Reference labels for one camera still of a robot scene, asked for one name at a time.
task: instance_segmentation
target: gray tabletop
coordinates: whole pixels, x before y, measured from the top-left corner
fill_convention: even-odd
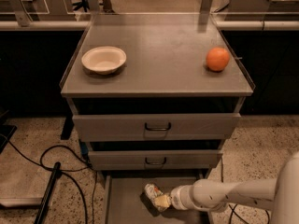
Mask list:
[[[83,69],[89,49],[114,46],[127,55],[113,75]],[[214,24],[199,25],[198,14],[98,15],[87,33],[62,89],[62,96],[157,97],[248,96],[252,88],[231,56],[226,69],[206,69],[206,54],[226,45]]]

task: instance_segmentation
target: desk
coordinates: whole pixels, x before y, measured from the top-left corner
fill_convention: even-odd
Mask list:
[[[252,94],[235,59],[221,73],[206,69],[206,53],[226,44],[211,21],[198,24],[192,13],[98,15],[78,48],[62,96],[93,168],[108,171],[103,223],[207,223],[198,212],[153,217],[140,201],[147,182],[168,190],[192,183],[194,170],[208,177]],[[125,66],[84,71],[82,55],[98,46],[123,49]]]

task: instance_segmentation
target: drawer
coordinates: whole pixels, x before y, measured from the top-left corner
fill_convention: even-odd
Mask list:
[[[159,213],[143,193],[148,183],[155,183],[162,192],[180,185],[191,185],[196,174],[129,173],[107,176],[101,224],[207,224],[213,223],[207,213],[194,210],[167,209]]]
[[[211,169],[219,150],[90,151],[94,170]]]
[[[78,136],[83,142],[227,139],[239,119],[240,115],[236,113],[73,117]]]

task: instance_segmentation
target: black cabinet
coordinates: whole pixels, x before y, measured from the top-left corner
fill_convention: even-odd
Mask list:
[[[222,31],[255,91],[242,114],[299,113],[299,31]]]
[[[82,33],[0,32],[0,106],[13,117],[69,112],[59,82]]]

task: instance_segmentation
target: speckled floor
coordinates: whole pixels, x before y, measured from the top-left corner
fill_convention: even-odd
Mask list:
[[[16,125],[18,130],[11,142],[28,158],[39,162],[39,157],[49,147],[66,145],[79,154],[76,130],[69,140],[60,140],[63,118],[10,119],[7,124]],[[224,182],[274,178],[285,160],[299,149],[299,116],[245,116],[232,137],[223,147]],[[79,169],[84,165],[64,149],[57,148],[45,156],[49,167],[59,161],[62,169]],[[7,145],[0,155],[0,197],[42,197],[50,172],[20,156]],[[83,170],[70,173],[81,186],[88,207],[89,222],[93,223],[92,195],[94,172]],[[209,176],[221,180],[221,163]],[[94,223],[100,223],[104,190],[97,183],[94,193]],[[239,206],[237,213],[248,223],[267,223],[265,211]],[[37,210],[0,210],[0,223],[34,223]],[[230,209],[213,214],[215,224],[229,223]],[[84,209],[77,187],[62,176],[50,200],[50,209],[45,223],[84,223]],[[243,223],[236,216],[232,223]]]

